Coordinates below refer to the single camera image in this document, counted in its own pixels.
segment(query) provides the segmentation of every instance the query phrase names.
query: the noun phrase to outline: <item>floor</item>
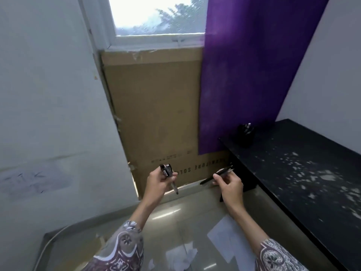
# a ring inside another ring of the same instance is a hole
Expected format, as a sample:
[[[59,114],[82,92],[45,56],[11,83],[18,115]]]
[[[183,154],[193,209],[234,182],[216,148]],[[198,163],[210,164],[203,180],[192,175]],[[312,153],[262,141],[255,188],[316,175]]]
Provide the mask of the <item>floor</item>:
[[[193,242],[198,249],[188,270],[237,271],[233,258],[227,264],[207,237],[207,233],[227,214],[224,203],[219,203],[219,189],[209,188],[158,206],[148,219],[144,230],[144,264],[148,270],[151,259],[154,271],[169,270],[166,251]],[[255,221],[280,242],[309,270],[337,270],[309,241],[299,228],[259,188],[244,194],[248,212]],[[55,242],[47,271],[71,271],[89,260],[101,247],[97,236],[108,238],[125,220],[123,217]]]

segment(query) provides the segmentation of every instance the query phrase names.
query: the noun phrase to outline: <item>black table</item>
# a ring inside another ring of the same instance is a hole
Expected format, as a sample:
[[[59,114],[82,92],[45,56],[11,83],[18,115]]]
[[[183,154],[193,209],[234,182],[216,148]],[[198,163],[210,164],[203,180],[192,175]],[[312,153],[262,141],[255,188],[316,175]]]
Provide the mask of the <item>black table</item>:
[[[259,184],[339,270],[361,270],[361,155],[291,120],[249,148],[220,140],[245,190]]]

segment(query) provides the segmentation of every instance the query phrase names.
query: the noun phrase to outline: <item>window frame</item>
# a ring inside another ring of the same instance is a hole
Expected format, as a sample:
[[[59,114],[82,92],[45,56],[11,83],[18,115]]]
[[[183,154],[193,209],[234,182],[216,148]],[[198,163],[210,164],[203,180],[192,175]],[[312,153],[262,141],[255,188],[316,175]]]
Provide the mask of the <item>window frame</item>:
[[[99,50],[140,51],[204,46],[204,32],[117,36],[109,0],[82,0]]]

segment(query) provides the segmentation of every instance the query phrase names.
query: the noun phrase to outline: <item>white paper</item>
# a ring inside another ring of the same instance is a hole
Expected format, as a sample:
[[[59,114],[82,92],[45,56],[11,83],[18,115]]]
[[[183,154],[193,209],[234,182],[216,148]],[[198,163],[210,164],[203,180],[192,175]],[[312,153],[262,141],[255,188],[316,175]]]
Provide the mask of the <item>white paper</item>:
[[[156,267],[156,266],[154,265],[153,259],[151,259],[148,264],[148,269],[152,270],[152,269],[154,269],[154,267]]]
[[[0,173],[0,192],[19,200],[69,187],[71,179],[53,162],[18,167]]]
[[[167,251],[165,257],[168,262],[168,268],[174,271],[187,270],[197,252],[198,250],[193,248],[193,242],[177,246],[176,248]]]
[[[227,263],[235,256],[239,271],[255,270],[255,255],[243,231],[229,215],[224,216],[207,236]]]

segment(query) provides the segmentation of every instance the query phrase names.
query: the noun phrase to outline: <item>white wall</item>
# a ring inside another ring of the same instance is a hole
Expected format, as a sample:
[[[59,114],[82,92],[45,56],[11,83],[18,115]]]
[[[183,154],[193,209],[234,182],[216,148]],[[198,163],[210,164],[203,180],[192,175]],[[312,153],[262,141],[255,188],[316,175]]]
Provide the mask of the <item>white wall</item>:
[[[361,153],[361,0],[330,0],[277,120]]]
[[[2,270],[31,270],[45,232],[138,200],[78,0],[0,0],[0,114],[0,170],[73,155],[58,163],[74,179],[0,195]]]

